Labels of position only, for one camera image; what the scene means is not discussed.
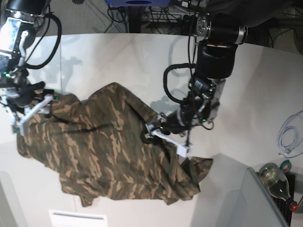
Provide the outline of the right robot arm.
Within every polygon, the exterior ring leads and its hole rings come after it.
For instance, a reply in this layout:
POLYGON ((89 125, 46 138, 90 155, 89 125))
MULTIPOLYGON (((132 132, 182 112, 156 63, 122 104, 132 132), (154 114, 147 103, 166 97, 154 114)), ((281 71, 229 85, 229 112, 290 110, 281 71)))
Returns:
POLYGON ((4 7, 6 21, 0 28, 0 103, 14 118, 30 112, 32 103, 41 104, 53 91, 45 88, 43 81, 32 84, 29 70, 39 70, 54 57, 62 36, 62 25, 53 14, 49 0, 9 0, 4 7), (31 55, 27 49, 37 35, 35 22, 39 19, 54 21, 57 38, 48 58, 38 64, 28 63, 31 55))

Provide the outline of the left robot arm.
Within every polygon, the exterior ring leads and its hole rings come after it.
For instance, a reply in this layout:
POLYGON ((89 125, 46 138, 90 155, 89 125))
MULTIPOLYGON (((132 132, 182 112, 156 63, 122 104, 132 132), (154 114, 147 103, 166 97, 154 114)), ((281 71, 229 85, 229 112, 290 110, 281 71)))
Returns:
POLYGON ((161 136, 189 132, 193 127, 213 124, 226 79, 232 74, 236 50, 243 44, 248 29, 259 26, 276 13, 303 5, 300 0, 210 0, 196 13, 190 34, 201 40, 196 45, 196 62, 173 64, 163 73, 167 97, 179 104, 169 115, 160 114, 146 123, 141 133, 145 144, 156 143, 161 136), (190 69, 187 97, 175 98, 168 89, 168 74, 176 69, 190 69))

